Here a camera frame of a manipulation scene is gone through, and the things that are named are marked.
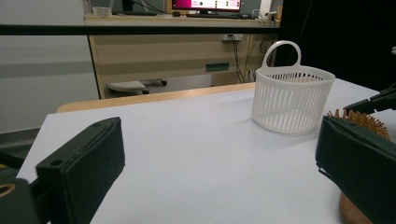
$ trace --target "power outlet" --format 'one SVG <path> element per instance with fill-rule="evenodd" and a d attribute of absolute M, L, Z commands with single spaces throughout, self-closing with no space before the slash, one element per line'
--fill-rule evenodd
<path fill-rule="evenodd" d="M 244 38 L 244 35 L 242 34 L 227 34 L 227 35 L 222 35 L 221 40 L 223 41 L 233 41 L 235 40 L 242 40 Z"/>

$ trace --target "keyboard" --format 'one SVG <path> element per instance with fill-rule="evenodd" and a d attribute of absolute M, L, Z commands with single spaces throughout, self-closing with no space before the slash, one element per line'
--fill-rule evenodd
<path fill-rule="evenodd" d="M 154 13 L 154 12 L 143 12 L 143 11 L 113 11 L 113 15 L 157 16 L 157 13 Z"/>
<path fill-rule="evenodd" d="M 226 16 L 226 15 L 218 15 L 218 14 L 186 14 L 186 17 L 190 18 L 208 18 L 208 19 L 232 19 L 239 20 L 238 16 Z"/>

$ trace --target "desk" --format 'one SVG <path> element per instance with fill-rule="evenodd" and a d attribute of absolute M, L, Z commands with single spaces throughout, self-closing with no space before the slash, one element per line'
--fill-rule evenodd
<path fill-rule="evenodd" d="M 18 177 L 33 181 L 39 161 L 88 125 L 119 116 L 126 166 L 92 223 L 340 223 L 340 190 L 316 166 L 319 127 L 305 135 L 265 130 L 251 118 L 254 92 L 251 84 L 238 89 L 244 85 L 48 115 Z M 336 79 L 324 113 L 376 93 Z M 375 117 L 395 139 L 392 115 Z"/>
<path fill-rule="evenodd" d="M 136 95 L 131 97 L 120 97 L 114 99 L 77 102 L 77 103 L 61 105 L 58 108 L 57 113 L 72 112 L 72 111 L 87 110 L 87 109 L 98 109 L 98 108 L 105 108 L 105 107 L 118 106 L 118 105 L 135 105 L 135 104 L 142 104 L 149 102 L 175 100 L 175 99 L 203 96 L 208 94 L 215 94 L 215 93 L 222 93 L 229 91 L 253 90 L 255 85 L 256 83 L 251 82 L 246 84 L 234 84 L 228 86 L 209 87 L 209 88 L 201 88 L 195 90 L 170 91 L 163 93 L 154 93 L 149 95 Z"/>
<path fill-rule="evenodd" d="M 278 27 L 275 21 L 173 18 L 171 16 L 85 16 L 88 26 L 171 26 L 171 27 Z M 101 99 L 108 96 L 109 82 L 148 80 L 167 77 L 212 75 L 212 86 L 235 84 L 236 62 L 232 41 L 220 34 L 210 35 L 90 35 L 92 60 Z M 260 43 L 271 45 L 277 35 L 244 34 L 237 41 L 238 65 L 242 76 L 262 65 Z"/>

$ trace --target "wooden brush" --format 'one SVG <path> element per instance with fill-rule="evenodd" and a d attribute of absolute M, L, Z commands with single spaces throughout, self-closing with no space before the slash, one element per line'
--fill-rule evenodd
<path fill-rule="evenodd" d="M 390 140 L 388 129 L 385 127 L 384 123 L 370 115 L 361 114 L 360 112 L 353 112 L 352 110 L 349 110 L 349 113 L 347 114 L 347 112 L 344 110 L 343 115 L 340 116 L 340 110 L 336 109 L 335 114 L 332 114 L 332 112 L 329 111 L 328 116 L 347 119 Z M 373 223 L 366 215 L 361 212 L 361 210 L 359 210 L 358 207 L 353 204 L 353 202 L 348 199 L 344 193 L 341 193 L 340 196 L 339 210 L 341 219 L 345 224 Z"/>

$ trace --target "brush bristles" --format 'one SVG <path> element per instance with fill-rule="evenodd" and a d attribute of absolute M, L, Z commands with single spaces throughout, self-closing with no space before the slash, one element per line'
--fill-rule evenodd
<path fill-rule="evenodd" d="M 336 109 L 335 114 L 333 115 L 331 111 L 327 114 L 330 117 L 334 118 L 342 118 L 342 119 L 347 119 L 351 122 L 354 122 L 356 124 L 359 124 L 362 127 L 365 127 L 369 129 L 370 131 L 377 133 L 384 138 L 390 140 L 390 136 L 388 133 L 387 127 L 385 127 L 384 123 L 381 122 L 379 119 L 373 118 L 371 115 L 367 114 L 361 114 L 359 111 L 358 112 L 353 112 L 352 110 L 349 110 L 349 113 L 344 109 L 342 117 L 340 117 L 340 110 Z"/>

